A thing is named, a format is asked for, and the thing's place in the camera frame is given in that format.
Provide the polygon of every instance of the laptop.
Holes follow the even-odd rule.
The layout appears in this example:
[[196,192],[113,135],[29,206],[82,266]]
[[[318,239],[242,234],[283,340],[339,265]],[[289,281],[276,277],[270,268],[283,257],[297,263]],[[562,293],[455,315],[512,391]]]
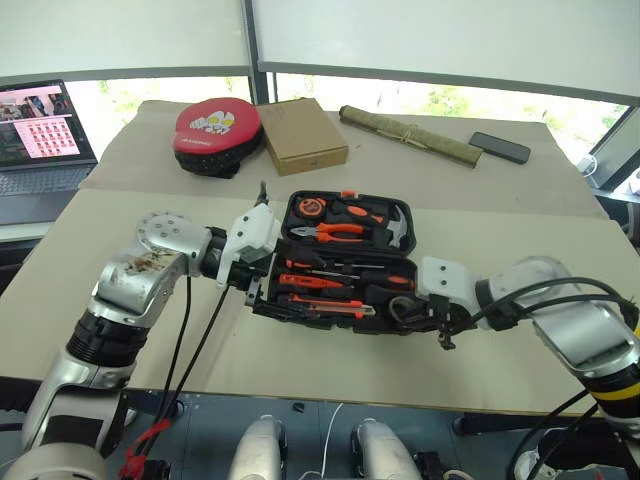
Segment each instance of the laptop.
[[62,80],[0,85],[0,225],[54,221],[96,165]]

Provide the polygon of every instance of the window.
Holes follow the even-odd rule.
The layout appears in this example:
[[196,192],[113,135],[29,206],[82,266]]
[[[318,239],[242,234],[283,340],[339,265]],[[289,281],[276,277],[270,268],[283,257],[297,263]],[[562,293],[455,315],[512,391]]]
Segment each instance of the window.
[[251,101],[247,77],[134,78],[65,85],[98,159],[145,100],[193,103],[238,97]]
[[325,110],[544,122],[575,165],[627,109],[624,105],[489,88],[278,73],[279,101],[315,97]]

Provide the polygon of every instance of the cardboard box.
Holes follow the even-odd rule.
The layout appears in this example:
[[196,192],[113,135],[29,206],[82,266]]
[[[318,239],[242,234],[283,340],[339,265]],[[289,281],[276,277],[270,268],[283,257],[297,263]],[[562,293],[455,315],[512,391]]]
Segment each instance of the cardboard box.
[[314,98],[257,107],[279,175],[339,165],[349,146]]

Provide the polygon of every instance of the beige table surface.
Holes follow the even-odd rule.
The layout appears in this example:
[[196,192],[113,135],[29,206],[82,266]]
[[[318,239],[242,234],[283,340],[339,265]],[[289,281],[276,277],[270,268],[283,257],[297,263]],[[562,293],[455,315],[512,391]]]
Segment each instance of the beige table surface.
[[[42,378],[84,311],[105,262],[128,245],[146,213],[169,209],[195,222],[229,228],[252,206],[241,199],[81,190],[0,297],[0,375]],[[275,203],[281,215],[284,204]],[[532,254],[552,255],[576,275],[610,283],[640,298],[640,261],[608,220],[414,209],[426,254],[490,274]],[[193,351],[219,292],[193,282],[191,323],[183,352]],[[182,318],[182,279],[139,355],[131,386],[161,388]],[[228,297],[187,383],[197,392],[335,399],[494,411],[550,411],[580,386],[534,335],[528,322],[506,332],[466,332],[443,351],[433,333],[369,336],[259,317]],[[179,370],[185,366],[184,358]],[[586,403],[572,408],[584,411]]]
[[279,177],[271,157],[243,161],[232,180],[193,175],[180,168],[171,141],[184,103],[144,102],[138,115],[107,147],[84,187],[253,199],[259,180],[271,197],[286,201],[294,190],[357,190],[400,197],[412,208],[479,210],[606,218],[576,168],[543,123],[394,116],[435,133],[468,142],[475,131],[531,148],[525,165],[483,154],[475,169],[409,148],[338,121],[349,144],[347,163]]

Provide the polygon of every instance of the black phone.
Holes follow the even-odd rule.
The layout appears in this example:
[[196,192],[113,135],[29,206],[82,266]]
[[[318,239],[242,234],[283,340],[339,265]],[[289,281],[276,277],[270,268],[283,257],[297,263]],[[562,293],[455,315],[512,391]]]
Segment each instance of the black phone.
[[504,158],[505,160],[509,160],[510,162],[518,163],[520,165],[527,163],[529,155],[531,155],[531,149],[529,147],[481,132],[475,132],[472,135],[471,140],[469,140],[469,145],[481,148],[491,155]]

